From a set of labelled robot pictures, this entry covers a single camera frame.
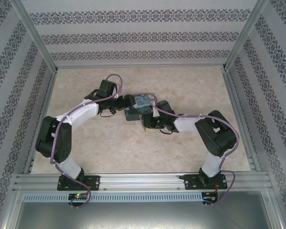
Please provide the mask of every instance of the black joint housing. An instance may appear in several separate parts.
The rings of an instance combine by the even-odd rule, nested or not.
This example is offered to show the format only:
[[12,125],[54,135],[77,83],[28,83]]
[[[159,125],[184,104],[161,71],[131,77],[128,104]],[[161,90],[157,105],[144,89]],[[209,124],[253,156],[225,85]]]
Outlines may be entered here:
[[214,186],[215,183],[219,179],[219,175],[221,174],[221,171],[217,173],[214,177],[208,177],[207,174],[205,174],[202,171],[202,168],[199,169],[199,180],[203,184],[204,187],[211,187]]
[[[114,89],[117,91],[118,87],[116,83],[113,83],[109,80],[102,80],[100,88],[95,89],[85,99],[90,100],[99,100],[111,96],[114,92]],[[126,107],[132,107],[135,105],[135,99],[131,94],[124,96],[119,96],[118,98],[111,98],[101,102],[97,102],[99,105],[98,113],[103,110],[109,109],[111,114],[115,114],[116,111],[120,111]]]
[[[79,175],[76,177],[76,180],[85,183],[85,172],[83,168],[81,168],[81,171]],[[66,191],[66,190],[83,190],[85,187],[83,187],[81,184],[67,178],[65,175],[61,175],[58,180],[57,190],[59,191]]]
[[[44,157],[50,157],[54,136],[59,121],[56,118],[47,116],[43,119],[36,142],[36,150]],[[69,123],[62,123],[57,135],[54,151],[54,160],[61,163],[67,159],[72,147],[72,126]]]
[[[156,107],[166,112],[175,114],[175,112],[171,109],[171,106],[166,100],[158,102],[156,104]],[[175,120],[176,117],[159,111],[158,117],[154,117],[153,114],[144,115],[142,117],[142,125],[149,129],[164,129],[166,127],[168,131],[178,133],[178,130],[174,125]]]
[[[217,117],[228,122],[219,111],[212,111],[209,116]],[[233,148],[236,144],[236,136],[225,124],[211,119],[204,118],[195,123],[206,148],[214,156],[222,157],[224,153]]]

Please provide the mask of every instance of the metal profile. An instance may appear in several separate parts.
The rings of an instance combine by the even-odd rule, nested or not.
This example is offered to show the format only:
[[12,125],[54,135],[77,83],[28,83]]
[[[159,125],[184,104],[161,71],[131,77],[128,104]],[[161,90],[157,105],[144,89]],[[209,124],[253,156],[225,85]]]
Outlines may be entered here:
[[231,105],[233,108],[233,112],[235,114],[236,122],[237,122],[237,125],[239,127],[240,136],[243,140],[245,150],[246,150],[247,154],[249,154],[251,156],[255,171],[262,171],[261,167],[259,165],[257,156],[256,156],[256,152],[254,150],[251,138],[250,138],[248,128],[246,126],[246,122],[245,122],[245,118],[244,118],[244,115],[242,112],[242,108],[241,108],[240,103],[237,99],[237,94],[236,94],[235,88],[233,86],[230,73],[228,71],[227,72],[222,71],[222,73],[223,73],[225,86],[226,86],[227,91],[228,91],[228,95],[229,95],[229,98],[231,101]]
[[63,65],[58,69],[94,69],[94,68],[165,68],[165,67],[213,67],[219,63],[167,63],[167,64],[102,64],[102,65]]
[[225,70],[230,69],[235,58],[237,57],[240,49],[244,45],[249,33],[254,27],[259,15],[262,13],[264,7],[268,3],[268,0],[258,0],[255,6],[252,9],[251,14],[249,15],[248,20],[246,21],[242,31],[240,32],[232,50],[229,53],[229,56],[225,62]]
[[[68,202],[68,193],[28,193],[25,203]],[[91,203],[138,203],[138,202],[197,202],[203,201],[201,192],[169,193],[93,193]]]
[[29,16],[27,10],[25,9],[21,0],[10,0],[13,8],[17,12],[18,16],[20,17],[22,23],[24,24],[26,30],[28,31],[29,35],[31,36],[32,40],[34,41],[35,45],[37,46],[39,52],[41,53],[42,57],[46,61],[48,67],[50,68],[52,73],[56,73],[57,66],[48,51],[43,39],[41,38],[40,34],[38,33],[36,26],[34,25],[31,17]]
[[[88,174],[100,176],[100,189],[93,193],[168,193],[168,192],[209,192],[213,190],[185,190],[184,181],[179,179],[186,173],[162,174]],[[263,191],[272,189],[267,172],[236,172],[236,179],[231,191]],[[227,184],[233,176],[225,173]],[[21,193],[70,193],[57,191],[59,174],[17,175],[13,192]]]
[[[48,111],[48,108],[49,108],[49,104],[50,104],[50,100],[51,100],[51,97],[52,97],[53,88],[54,88],[54,85],[55,85],[56,76],[57,76],[57,73],[55,73],[55,75],[51,79],[50,88],[48,89],[48,92],[46,94],[45,103],[44,103],[42,111],[41,111],[41,116],[40,116],[39,121],[37,123],[36,134],[34,136],[34,139],[33,139],[33,142],[32,142],[32,146],[34,146],[36,144],[37,137],[38,137],[37,133],[39,133],[39,130],[40,130],[40,127],[41,127],[41,124],[42,124],[42,120],[43,120],[43,118],[47,114],[47,111]],[[33,165],[32,160],[35,157],[35,153],[36,153],[35,147],[31,147],[31,150],[30,150],[29,156],[28,156],[28,161],[27,161],[27,163],[25,165],[23,173],[26,174],[26,173],[30,173],[31,172],[30,170],[31,170],[31,167]]]

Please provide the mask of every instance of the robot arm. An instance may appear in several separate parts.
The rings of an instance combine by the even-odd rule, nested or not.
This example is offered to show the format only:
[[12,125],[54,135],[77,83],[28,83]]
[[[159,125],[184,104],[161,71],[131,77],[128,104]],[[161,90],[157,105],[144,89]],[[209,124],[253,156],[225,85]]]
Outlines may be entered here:
[[[87,95],[85,99],[76,106],[82,107],[76,109],[70,116],[67,116],[60,126],[54,151],[55,164],[65,174],[68,174],[70,177],[80,182],[83,180],[84,170],[70,155],[72,148],[72,132],[88,119],[100,114],[103,110],[109,109],[112,114],[115,114],[116,111],[135,105],[135,99],[132,95],[126,95],[124,97],[116,95],[111,99],[93,103],[93,101],[113,95],[114,91],[117,90],[117,84],[108,80],[102,80],[100,88]],[[68,113],[69,112],[58,117],[47,116],[42,121],[35,148],[44,157],[50,158],[56,128],[59,122]]]
[[[156,107],[175,114],[166,100],[158,102]],[[219,111],[212,111],[208,115],[227,122]],[[225,124],[211,118],[176,118],[159,112],[158,117],[153,117],[152,114],[143,116],[142,124],[146,128],[163,129],[166,127],[172,133],[198,132],[209,151],[205,163],[199,170],[199,179],[205,187],[216,182],[225,154],[230,152],[236,144],[233,131]]]

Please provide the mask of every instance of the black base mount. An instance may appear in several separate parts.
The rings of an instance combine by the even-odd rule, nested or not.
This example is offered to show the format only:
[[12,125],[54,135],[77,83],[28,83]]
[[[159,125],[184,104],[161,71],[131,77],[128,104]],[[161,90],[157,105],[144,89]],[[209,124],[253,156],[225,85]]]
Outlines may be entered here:
[[[86,176],[83,174],[81,175],[81,180],[79,181],[87,185],[91,191],[99,190],[100,176]],[[70,180],[64,175],[61,175],[58,179],[57,190],[58,191],[87,191],[87,189],[84,186]]]
[[200,181],[198,174],[185,174],[179,178],[184,180],[185,190],[216,189],[216,187],[217,189],[228,188],[224,174],[217,174],[216,179],[214,179],[212,183],[209,183],[206,186]]

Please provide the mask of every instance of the floor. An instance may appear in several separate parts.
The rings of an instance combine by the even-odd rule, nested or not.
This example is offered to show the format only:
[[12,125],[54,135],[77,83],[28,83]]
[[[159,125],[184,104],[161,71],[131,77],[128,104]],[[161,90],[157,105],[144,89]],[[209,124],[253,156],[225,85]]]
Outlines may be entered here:
[[[159,101],[167,100],[177,114],[219,110],[237,128],[219,67],[59,70],[48,115],[55,117],[71,110],[111,73],[123,78],[122,95],[155,93]],[[119,82],[117,77],[111,80]],[[110,118],[92,118],[75,130],[71,155],[86,173],[164,173],[198,171],[207,152],[198,133],[145,132],[140,121],[126,121],[122,111]],[[250,170],[242,142],[223,169]],[[32,173],[58,171],[49,159],[37,153]]]

